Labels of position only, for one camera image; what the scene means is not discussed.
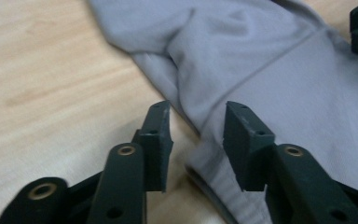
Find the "wrinkled cloth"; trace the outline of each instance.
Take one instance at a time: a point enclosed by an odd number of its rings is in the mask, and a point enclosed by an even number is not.
[[[250,106],[277,144],[308,149],[332,178],[358,189],[358,56],[305,4],[89,2],[106,40],[200,133],[186,166],[228,222],[270,218],[263,193],[241,192],[222,148],[227,101]]]

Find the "screw hole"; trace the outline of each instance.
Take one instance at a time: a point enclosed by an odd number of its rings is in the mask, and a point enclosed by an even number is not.
[[[106,212],[106,216],[109,218],[118,218],[123,215],[123,211],[117,207],[113,207]]]
[[[41,184],[31,189],[28,193],[28,198],[31,200],[41,200],[53,194],[56,189],[57,185],[53,183]]]
[[[291,156],[297,156],[300,157],[303,155],[303,152],[300,149],[294,148],[294,147],[287,147],[285,149],[286,153]]]
[[[266,133],[263,132],[263,131],[258,131],[258,132],[255,132],[255,134],[257,134],[257,135],[264,135],[264,134],[266,134]]]
[[[330,215],[331,215],[332,217],[334,217],[335,219],[340,220],[340,221],[346,221],[346,220],[348,220],[347,215],[345,215],[345,213],[343,213],[342,211],[337,210],[337,209],[332,210],[332,211],[330,212]]]
[[[120,156],[129,156],[135,152],[135,147],[121,147],[118,149],[117,154]]]

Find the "wooden table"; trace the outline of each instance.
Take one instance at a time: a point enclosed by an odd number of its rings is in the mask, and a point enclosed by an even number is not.
[[[308,0],[349,39],[358,0]],[[85,1],[0,0],[0,213],[43,176],[70,186],[103,169],[163,100],[131,58],[103,39]],[[186,177],[199,138],[172,112],[168,191],[148,193],[149,223],[224,223]]]

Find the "wood grain surface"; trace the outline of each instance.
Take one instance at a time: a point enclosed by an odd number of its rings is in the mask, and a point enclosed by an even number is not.
[[[307,0],[349,40],[358,0]],[[83,0],[0,0],[0,213],[43,176],[70,186],[103,169],[163,100],[131,58],[108,45]],[[148,193],[149,223],[225,223],[186,177],[199,138],[172,111],[167,193]]]

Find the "gray cloth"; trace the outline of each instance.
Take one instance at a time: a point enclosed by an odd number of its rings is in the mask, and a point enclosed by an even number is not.
[[[358,56],[296,0],[90,0],[107,41],[126,50],[201,144],[188,168],[239,223],[270,222],[241,192],[222,149],[226,101],[250,106],[277,144],[308,149],[358,189]]]

